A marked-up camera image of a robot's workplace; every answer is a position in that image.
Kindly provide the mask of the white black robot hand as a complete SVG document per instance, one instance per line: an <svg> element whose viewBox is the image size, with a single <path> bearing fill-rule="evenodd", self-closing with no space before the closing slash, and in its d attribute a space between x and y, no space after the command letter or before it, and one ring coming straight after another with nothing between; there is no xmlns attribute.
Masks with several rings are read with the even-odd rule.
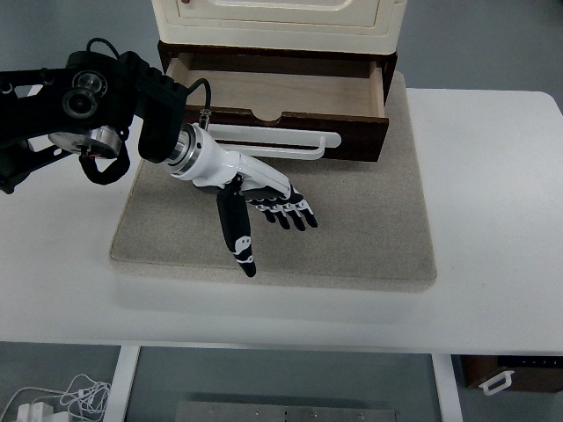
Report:
<svg viewBox="0 0 563 422"><path fill-rule="evenodd" d="M221 147L203 128L185 124L172 154L170 174L216 194L216 205L228 250L245 274L256 274L248 205L271 223L304 231L318 222L310 205L287 176L260 160Z"/></svg>

